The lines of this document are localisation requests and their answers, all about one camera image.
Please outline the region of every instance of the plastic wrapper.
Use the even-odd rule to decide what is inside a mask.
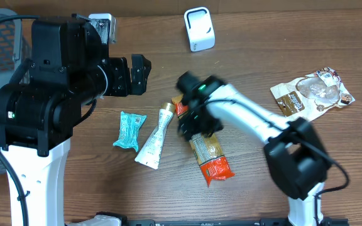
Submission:
[[[178,118],[183,117],[188,111],[188,106],[182,105],[181,99],[182,95],[172,98]],[[194,150],[196,160],[208,187],[212,180],[225,180],[235,175],[230,169],[230,165],[223,154],[215,134],[211,137],[195,134],[189,143]]]
[[[121,112],[118,140],[112,144],[121,148],[133,148],[139,151],[138,134],[139,129],[146,120],[146,116],[128,114]]]
[[[333,107],[355,101],[337,72],[329,67],[270,88],[283,114],[291,121],[312,121]]]

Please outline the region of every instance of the teal wrapper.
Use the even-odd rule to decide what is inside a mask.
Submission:
[[[121,112],[118,140],[112,145],[121,148],[133,148],[138,152],[139,129],[145,122],[146,117],[147,116]]]

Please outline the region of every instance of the wooden tabletop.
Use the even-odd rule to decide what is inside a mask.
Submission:
[[[263,107],[281,114],[270,87],[322,67],[337,70],[355,97],[314,121],[329,154],[351,177],[349,188],[322,196],[322,212],[362,225],[362,10],[212,15],[216,45],[191,53],[182,16],[118,18],[112,57],[144,54],[152,62],[142,96],[105,97],[74,129],[65,171],[65,220],[81,221],[98,211],[130,219],[254,220],[286,217],[287,197],[275,186],[261,147],[226,124],[217,134],[236,176],[208,188],[188,143],[177,136],[177,118],[167,130],[159,169],[134,161],[133,149],[113,147],[121,111],[147,115],[140,147],[158,120],[162,103],[179,93],[187,70],[200,78],[216,74]],[[30,37],[30,22],[25,23]],[[326,187],[340,185],[332,168]],[[0,225],[10,225],[8,181],[0,176]]]

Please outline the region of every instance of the crumpled wrapper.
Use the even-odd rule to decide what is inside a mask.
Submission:
[[[355,101],[337,72],[329,67],[278,84],[270,91],[291,121],[298,117],[312,121],[333,107],[344,107]]]

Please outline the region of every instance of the brown label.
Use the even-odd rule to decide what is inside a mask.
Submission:
[[[295,91],[281,96],[276,99],[276,101],[285,116],[291,116],[305,109],[304,104],[301,102]]]

